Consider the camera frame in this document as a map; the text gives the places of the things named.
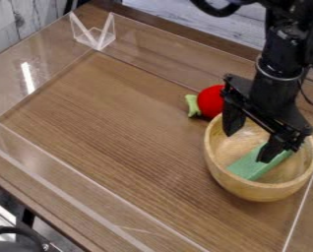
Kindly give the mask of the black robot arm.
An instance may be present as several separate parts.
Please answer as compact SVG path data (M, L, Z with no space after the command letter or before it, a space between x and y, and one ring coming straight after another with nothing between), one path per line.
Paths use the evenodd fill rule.
M248 80L225 76L222 129L232 136L253 120L270 137L257 160L296 152L313 127L298 107L302 83L313 70L313 0L258 0L266 7L266 43Z

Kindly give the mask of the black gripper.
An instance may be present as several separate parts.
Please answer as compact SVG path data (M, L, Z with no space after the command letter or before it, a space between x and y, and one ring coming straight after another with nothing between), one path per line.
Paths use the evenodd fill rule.
M296 104L300 80L262 74L249 80L228 74L223 81L222 129L226 136L230 137L250 118L270 134L257 161L269 163L284 152L297 152L313 133L313 126Z

